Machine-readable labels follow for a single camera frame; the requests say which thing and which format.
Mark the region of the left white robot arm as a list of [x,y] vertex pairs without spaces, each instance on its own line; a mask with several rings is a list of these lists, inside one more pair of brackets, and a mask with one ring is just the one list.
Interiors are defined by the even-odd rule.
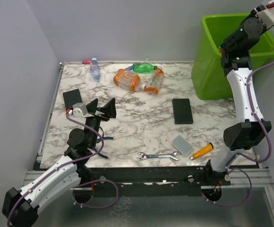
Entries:
[[98,107],[98,99],[88,104],[76,103],[66,111],[66,118],[80,128],[70,132],[64,154],[28,185],[7,191],[2,214],[9,227],[31,227],[40,212],[65,191],[77,185],[93,184],[86,163],[104,148],[100,123],[116,118],[115,98],[103,107]]

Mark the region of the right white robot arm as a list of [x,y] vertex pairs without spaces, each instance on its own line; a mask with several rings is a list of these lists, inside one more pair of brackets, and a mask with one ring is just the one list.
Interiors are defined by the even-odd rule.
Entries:
[[203,181],[208,185],[219,181],[232,161],[243,155],[244,150],[258,145],[272,128],[256,101],[249,53],[264,31],[261,20],[249,15],[221,44],[221,66],[233,93],[237,122],[224,130],[224,147],[205,166]]

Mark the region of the small clear bottle back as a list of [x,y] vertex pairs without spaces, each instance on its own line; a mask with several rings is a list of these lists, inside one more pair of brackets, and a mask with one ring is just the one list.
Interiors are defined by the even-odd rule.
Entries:
[[100,66],[96,58],[92,58],[90,64],[90,73],[94,81],[99,82],[101,77]]

